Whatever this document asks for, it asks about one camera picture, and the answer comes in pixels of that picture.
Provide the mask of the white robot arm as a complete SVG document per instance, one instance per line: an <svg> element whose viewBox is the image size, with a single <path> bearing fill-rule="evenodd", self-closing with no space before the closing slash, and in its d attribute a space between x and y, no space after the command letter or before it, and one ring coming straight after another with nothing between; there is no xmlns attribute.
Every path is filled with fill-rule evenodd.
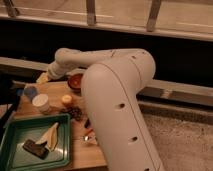
<svg viewBox="0 0 213 171"><path fill-rule="evenodd" d="M156 65L144 49L86 51L60 48L47 68L51 80L83 67L81 94L109 171L165 171L136 94Z"/></svg>

